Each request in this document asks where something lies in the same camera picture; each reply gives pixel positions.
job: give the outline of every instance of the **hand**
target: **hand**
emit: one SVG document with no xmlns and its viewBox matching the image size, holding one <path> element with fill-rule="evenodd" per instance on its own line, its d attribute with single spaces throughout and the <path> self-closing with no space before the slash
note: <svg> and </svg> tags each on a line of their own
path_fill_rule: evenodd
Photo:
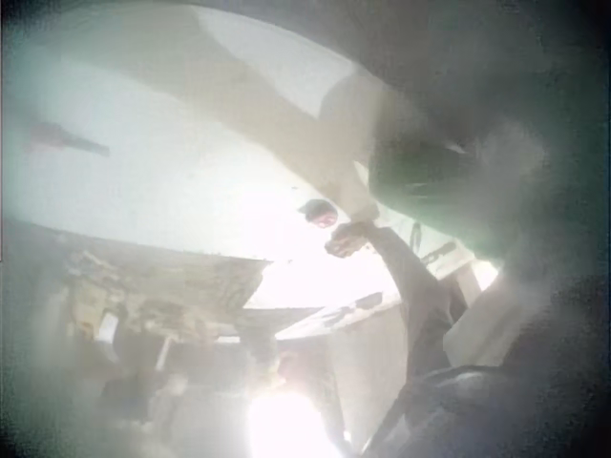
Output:
<svg viewBox="0 0 611 458">
<path fill-rule="evenodd" d="M 371 222 L 342 224 L 335 230 L 325 248 L 330 255 L 337 258 L 352 256 L 367 244 L 369 231 L 373 227 Z"/>
</svg>

